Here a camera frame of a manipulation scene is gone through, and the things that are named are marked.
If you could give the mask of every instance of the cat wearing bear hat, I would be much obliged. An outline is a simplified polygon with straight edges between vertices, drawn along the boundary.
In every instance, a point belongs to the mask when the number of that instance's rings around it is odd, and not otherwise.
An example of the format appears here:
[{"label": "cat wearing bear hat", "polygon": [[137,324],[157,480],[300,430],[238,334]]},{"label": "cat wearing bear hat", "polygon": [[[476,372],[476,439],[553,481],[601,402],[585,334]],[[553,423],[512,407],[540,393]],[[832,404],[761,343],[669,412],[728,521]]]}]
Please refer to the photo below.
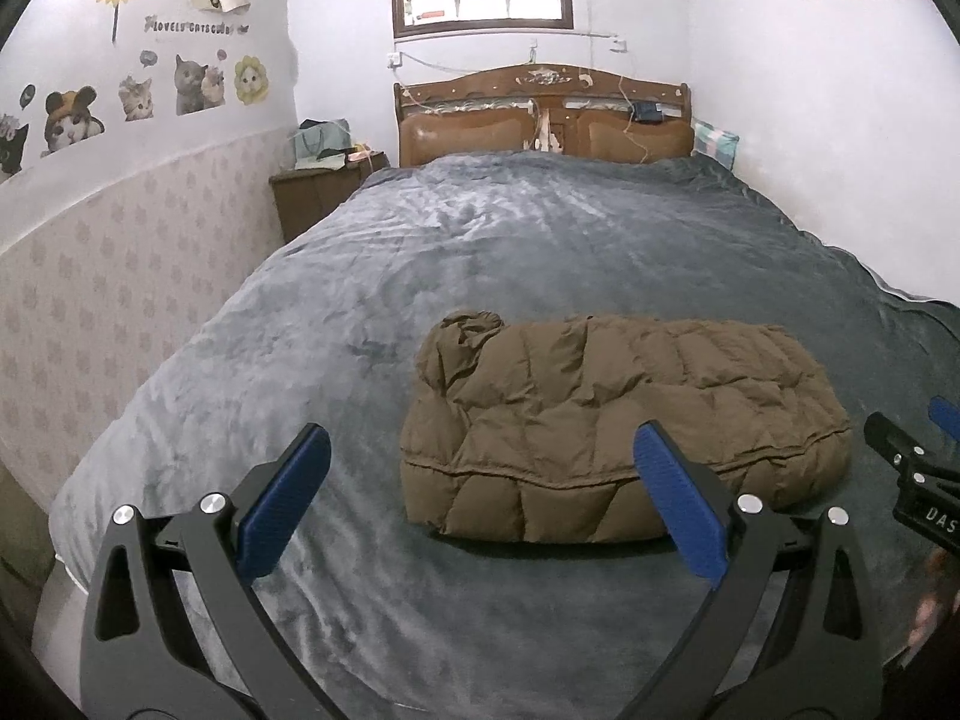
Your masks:
[{"label": "cat wearing bear hat", "polygon": [[90,103],[96,98],[97,93],[92,86],[85,86],[77,92],[52,92],[48,95],[47,124],[43,135],[49,151],[42,156],[104,131],[104,123],[90,114]]}]

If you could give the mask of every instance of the silver bolt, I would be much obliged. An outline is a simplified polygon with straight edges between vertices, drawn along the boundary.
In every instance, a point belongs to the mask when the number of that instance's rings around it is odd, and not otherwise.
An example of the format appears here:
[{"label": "silver bolt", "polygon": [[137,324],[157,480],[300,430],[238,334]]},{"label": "silver bolt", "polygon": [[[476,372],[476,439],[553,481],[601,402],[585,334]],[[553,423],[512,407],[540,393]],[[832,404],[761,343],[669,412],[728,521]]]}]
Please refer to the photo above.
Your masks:
[{"label": "silver bolt", "polygon": [[133,506],[123,505],[113,513],[113,521],[117,525],[126,525],[133,519]]},{"label": "silver bolt", "polygon": [[832,522],[834,525],[846,525],[850,522],[850,515],[847,514],[846,509],[841,509],[839,506],[834,506],[827,512],[827,519]]},{"label": "silver bolt", "polygon": [[227,506],[227,498],[219,493],[210,493],[200,501],[200,511],[204,514],[217,514],[224,506]]},{"label": "silver bolt", "polygon": [[760,514],[763,511],[763,501],[755,495],[741,495],[736,499],[736,504],[744,514]]}]

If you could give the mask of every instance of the blue rubber pad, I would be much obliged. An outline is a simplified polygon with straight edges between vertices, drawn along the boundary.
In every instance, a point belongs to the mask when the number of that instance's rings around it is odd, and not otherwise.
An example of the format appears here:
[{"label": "blue rubber pad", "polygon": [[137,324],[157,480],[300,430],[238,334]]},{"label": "blue rubber pad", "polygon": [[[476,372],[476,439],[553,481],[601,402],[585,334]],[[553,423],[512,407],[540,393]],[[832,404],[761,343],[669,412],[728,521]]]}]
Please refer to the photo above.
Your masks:
[{"label": "blue rubber pad", "polygon": [[960,409],[946,398],[937,396],[930,401],[930,421],[949,437],[960,442]]},{"label": "blue rubber pad", "polygon": [[716,589],[727,573],[727,532],[652,425],[637,430],[634,465],[683,561]]},{"label": "blue rubber pad", "polygon": [[237,533],[237,575],[249,583],[277,566],[296,525],[330,471],[330,436],[319,426],[307,435],[257,498]]}]

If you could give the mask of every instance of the quilted fabric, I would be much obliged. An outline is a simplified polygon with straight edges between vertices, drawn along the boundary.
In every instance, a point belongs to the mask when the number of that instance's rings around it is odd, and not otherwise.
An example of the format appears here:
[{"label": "quilted fabric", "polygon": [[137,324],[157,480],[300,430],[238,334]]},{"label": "quilted fabric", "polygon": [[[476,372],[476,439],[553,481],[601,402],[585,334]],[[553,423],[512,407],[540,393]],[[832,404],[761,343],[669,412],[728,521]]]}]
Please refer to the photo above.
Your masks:
[{"label": "quilted fabric", "polygon": [[778,509],[823,493],[850,461],[850,420],[784,328],[616,316],[507,326],[464,312],[416,359],[400,438],[407,517],[479,541],[662,536],[632,462],[648,419],[735,493]]}]

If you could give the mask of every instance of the floor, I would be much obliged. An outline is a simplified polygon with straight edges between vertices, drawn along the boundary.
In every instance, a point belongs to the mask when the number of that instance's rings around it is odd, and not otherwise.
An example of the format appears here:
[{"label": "floor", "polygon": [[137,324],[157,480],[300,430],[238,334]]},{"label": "floor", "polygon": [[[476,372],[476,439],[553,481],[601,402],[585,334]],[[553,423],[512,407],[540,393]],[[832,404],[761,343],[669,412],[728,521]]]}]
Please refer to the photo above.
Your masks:
[{"label": "floor", "polygon": [[43,586],[32,649],[37,660],[70,700],[80,707],[80,632],[86,596],[57,561]]}]

